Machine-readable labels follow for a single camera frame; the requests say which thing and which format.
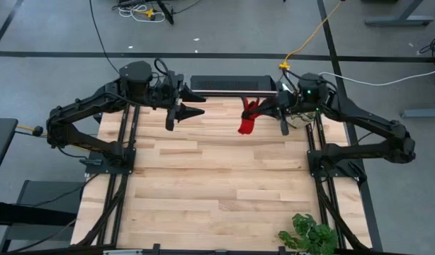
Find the yellow cable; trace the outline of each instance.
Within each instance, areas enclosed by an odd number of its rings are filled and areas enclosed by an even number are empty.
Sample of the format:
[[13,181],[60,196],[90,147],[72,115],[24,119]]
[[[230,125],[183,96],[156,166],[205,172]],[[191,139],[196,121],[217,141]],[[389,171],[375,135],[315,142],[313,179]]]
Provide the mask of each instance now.
[[[17,125],[17,128],[20,128],[20,129],[24,129],[24,130],[30,130],[30,131],[35,131],[35,129],[34,128],[31,128],[31,127],[26,127],[26,126],[22,126],[22,125]],[[76,145],[71,145],[71,146],[73,146],[73,147],[75,147],[76,149],[80,149],[81,151],[84,151],[84,152],[90,152],[89,150],[87,150],[87,149],[84,149],[84,148],[82,148],[82,147],[79,147],[79,146],[76,146]]]
[[302,49],[304,49],[304,47],[311,41],[312,38],[314,38],[314,36],[317,34],[318,30],[323,26],[323,24],[328,20],[329,17],[332,16],[332,14],[334,14],[334,12],[337,10],[337,8],[339,8],[341,1],[339,0],[339,3],[336,5],[336,7],[334,7],[334,10],[331,11],[331,13],[329,13],[328,17],[326,17],[315,29],[314,33],[304,42],[303,46],[301,46],[300,48],[298,48],[297,50],[294,50],[290,53],[288,53],[287,57],[283,60],[283,63],[279,65],[280,68],[285,68],[285,69],[289,69],[290,66],[287,63],[288,58],[301,51]]

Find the wooden tabletop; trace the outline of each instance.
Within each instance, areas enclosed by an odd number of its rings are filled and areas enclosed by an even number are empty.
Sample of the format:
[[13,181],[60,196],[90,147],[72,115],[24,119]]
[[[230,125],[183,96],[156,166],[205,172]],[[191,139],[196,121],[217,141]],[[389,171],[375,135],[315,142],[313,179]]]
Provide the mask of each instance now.
[[[240,98],[187,105],[205,114],[181,121],[173,132],[164,129],[165,110],[141,108],[118,248],[159,243],[161,249],[277,251],[283,245],[278,232],[294,232],[294,214],[309,213],[320,222],[305,129],[282,136],[278,121],[261,116],[251,135],[240,135]],[[117,140],[121,115],[104,114],[98,138]],[[342,123],[323,118],[323,124],[327,142],[346,145]],[[102,213],[108,179],[98,176],[84,189],[72,244]],[[341,216],[371,247],[356,182],[334,182]]]

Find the red cloth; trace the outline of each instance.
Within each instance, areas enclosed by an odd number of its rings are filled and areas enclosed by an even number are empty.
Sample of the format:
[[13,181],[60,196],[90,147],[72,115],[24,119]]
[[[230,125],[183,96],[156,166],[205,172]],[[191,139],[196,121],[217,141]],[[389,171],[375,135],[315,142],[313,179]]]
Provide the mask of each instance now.
[[250,114],[249,111],[259,107],[260,99],[258,98],[255,102],[252,101],[251,103],[248,103],[245,97],[242,97],[242,100],[244,111],[241,116],[241,125],[238,132],[242,135],[248,135],[254,130],[255,119],[260,116],[260,113]]

